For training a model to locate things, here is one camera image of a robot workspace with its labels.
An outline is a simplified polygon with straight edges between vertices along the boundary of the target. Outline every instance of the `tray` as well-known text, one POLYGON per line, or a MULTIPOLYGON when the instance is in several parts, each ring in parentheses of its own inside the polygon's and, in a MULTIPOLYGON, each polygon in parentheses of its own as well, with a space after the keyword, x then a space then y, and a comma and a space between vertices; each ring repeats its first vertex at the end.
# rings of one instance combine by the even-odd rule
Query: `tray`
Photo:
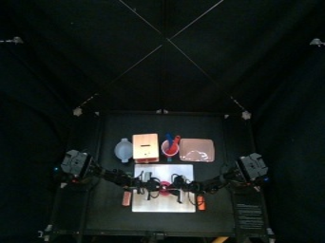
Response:
POLYGON ((179 159, 182 161, 214 161, 213 140, 181 139, 179 159))

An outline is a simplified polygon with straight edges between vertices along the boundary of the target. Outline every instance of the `red object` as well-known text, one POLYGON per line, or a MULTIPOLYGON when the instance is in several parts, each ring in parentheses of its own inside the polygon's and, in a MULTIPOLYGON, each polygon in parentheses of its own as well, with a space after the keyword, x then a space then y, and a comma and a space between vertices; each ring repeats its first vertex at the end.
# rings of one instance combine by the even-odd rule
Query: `red object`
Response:
POLYGON ((166 151, 166 154, 173 155, 178 151, 178 142, 181 140, 181 136, 178 135, 174 139, 173 145, 170 149, 166 151))
POLYGON ((167 186, 170 185, 170 183, 167 181, 162 181, 161 182, 161 190, 159 190, 159 193, 163 195, 163 196, 169 196, 169 191, 167 191, 167 186))
POLYGON ((133 195, 131 192, 125 191, 122 205, 126 206, 126 207, 130 206, 131 195, 133 195))
POLYGON ((204 196, 197 197, 197 202, 198 202, 198 210, 200 211, 206 210, 206 200, 205 200, 204 196))

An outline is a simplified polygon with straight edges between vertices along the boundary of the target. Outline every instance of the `orange box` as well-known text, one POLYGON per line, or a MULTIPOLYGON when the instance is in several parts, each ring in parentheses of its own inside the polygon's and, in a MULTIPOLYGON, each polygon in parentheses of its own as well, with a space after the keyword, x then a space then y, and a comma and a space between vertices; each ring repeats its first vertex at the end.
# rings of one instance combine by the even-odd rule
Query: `orange box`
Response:
POLYGON ((159 161, 158 134, 135 134, 133 136, 134 159, 137 163, 159 161))

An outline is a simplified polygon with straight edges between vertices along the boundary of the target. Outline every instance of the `table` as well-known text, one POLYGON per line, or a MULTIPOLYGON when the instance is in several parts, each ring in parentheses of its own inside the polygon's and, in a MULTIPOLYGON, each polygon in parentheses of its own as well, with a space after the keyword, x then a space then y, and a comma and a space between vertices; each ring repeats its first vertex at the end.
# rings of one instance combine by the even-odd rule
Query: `table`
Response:
MULTIPOLYGON (((165 140, 166 132, 188 139, 213 140, 214 162, 188 163, 193 166, 196 180, 214 178, 234 166, 238 157, 248 156, 256 151, 250 122, 245 121, 240 115, 185 113, 162 115, 145 112, 114 112, 103 114, 97 118, 97 122, 87 119, 86 124, 81 125, 78 131, 86 131, 89 127, 95 133, 98 125, 102 127, 98 130, 98 136, 87 131, 91 136, 81 139, 86 133, 79 133, 68 148, 87 149, 106 169, 122 169, 131 174, 135 171, 135 164, 121 163, 114 155, 114 147, 122 138, 131 140, 134 134, 158 133, 159 144, 165 140)), ((173 164, 179 163, 185 164, 179 159, 173 159, 173 164)), ((167 164, 163 156, 158 164, 167 164)), ((70 204, 63 203, 66 200, 62 200, 62 204, 59 203, 60 213, 52 220, 58 234, 82 231, 83 234, 102 235, 147 235, 147 233, 163 232, 169 236, 236 236, 232 193, 226 188, 222 188, 216 195, 206 196, 206 211, 204 212, 134 213, 133 207, 122 206, 123 190, 103 179, 94 181, 94 185, 86 188, 85 195, 74 191, 74 196, 70 192, 66 195, 70 197, 70 204), (74 211, 72 201, 82 204, 75 210, 77 213, 68 213, 64 209, 70 207, 70 211, 74 211), (67 220, 67 214, 74 215, 81 212, 85 214, 83 220, 81 219, 82 223, 67 220)))

